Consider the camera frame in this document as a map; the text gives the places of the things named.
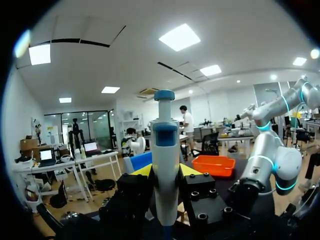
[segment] laptop screen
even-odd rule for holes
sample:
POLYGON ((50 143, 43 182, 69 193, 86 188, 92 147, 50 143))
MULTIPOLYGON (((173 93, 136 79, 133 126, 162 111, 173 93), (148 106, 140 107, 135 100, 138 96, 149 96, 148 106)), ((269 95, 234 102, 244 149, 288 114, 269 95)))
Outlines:
POLYGON ((46 151, 40 151, 40 159, 41 160, 52 159, 51 149, 46 151))
POLYGON ((98 150, 97 143, 96 142, 85 143, 84 144, 84 150, 86 152, 98 150))

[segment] ceiling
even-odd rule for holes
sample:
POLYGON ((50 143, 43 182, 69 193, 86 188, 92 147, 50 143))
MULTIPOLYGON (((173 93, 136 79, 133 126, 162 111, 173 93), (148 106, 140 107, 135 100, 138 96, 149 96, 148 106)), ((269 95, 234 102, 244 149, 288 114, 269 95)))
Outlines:
POLYGON ((110 47, 52 43, 51 63, 32 66, 28 51, 16 61, 45 109, 106 105, 149 87, 183 98, 189 90, 200 94, 270 82, 270 74, 277 81, 303 74, 319 80, 320 62, 310 57, 315 46, 271 0, 62 0, 33 29, 30 46, 74 38, 110 47), (176 52, 158 40, 184 23, 200 43, 176 52), (307 61, 294 66, 296 57, 307 61), (222 73, 205 77, 199 71, 216 64, 222 73), (101 94, 105 86, 120 90, 101 94), (65 97, 72 103, 59 103, 65 97))

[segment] orange plastic tray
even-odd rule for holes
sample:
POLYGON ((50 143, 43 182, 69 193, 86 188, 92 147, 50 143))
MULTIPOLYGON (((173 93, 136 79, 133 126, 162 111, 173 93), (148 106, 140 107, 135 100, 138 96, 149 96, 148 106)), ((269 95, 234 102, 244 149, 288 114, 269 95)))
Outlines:
POLYGON ((236 160, 226 156, 200 155, 193 161, 193 169, 200 173, 209 173, 211 176, 230 177, 236 160))

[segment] square ceiling panel light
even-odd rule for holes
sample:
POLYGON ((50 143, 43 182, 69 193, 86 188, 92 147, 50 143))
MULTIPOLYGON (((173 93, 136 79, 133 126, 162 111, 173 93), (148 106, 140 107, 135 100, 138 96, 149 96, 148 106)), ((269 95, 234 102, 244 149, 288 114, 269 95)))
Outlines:
POLYGON ((200 38, 187 24, 167 32, 159 40, 176 52, 201 42, 200 38))
POLYGON ((59 98, 59 101, 61 104, 71 103, 72 98, 71 97, 63 97, 63 98, 59 98))
POLYGON ((305 64, 306 61, 307 59, 303 57, 297 57, 292 64, 295 66, 302 66, 303 64, 305 64))
POLYGON ((206 76, 220 74, 222 72, 218 65, 207 66, 207 67, 200 69, 200 71, 206 76))
POLYGON ((105 86, 104 89, 102 90, 102 94, 115 94, 120 87, 116 86, 105 86))
POLYGON ((50 44, 29 47, 29 54, 32 65, 51 63, 50 44))

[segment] person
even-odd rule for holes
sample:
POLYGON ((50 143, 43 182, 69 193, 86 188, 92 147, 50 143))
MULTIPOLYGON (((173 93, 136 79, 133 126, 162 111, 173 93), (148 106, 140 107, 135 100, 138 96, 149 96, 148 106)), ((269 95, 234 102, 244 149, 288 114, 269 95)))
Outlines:
POLYGON ((121 140, 121 151, 122 157, 132 157, 133 151, 131 150, 130 143, 135 142, 137 140, 137 133, 136 130, 132 127, 129 127, 126 130, 126 135, 121 140))
POLYGON ((189 144, 191 150, 194 149, 194 120, 185 105, 180 107, 180 111, 183 114, 183 124, 180 125, 180 127, 184 127, 184 132, 189 137, 186 142, 189 144))
POLYGON ((307 191, 311 187, 311 179, 312 179, 312 175, 314 173, 315 166, 320 166, 320 153, 319 153, 319 151, 310 156, 308 168, 305 173, 305 178, 307 180, 305 183, 302 183, 299 185, 299 188, 301 190, 307 191))

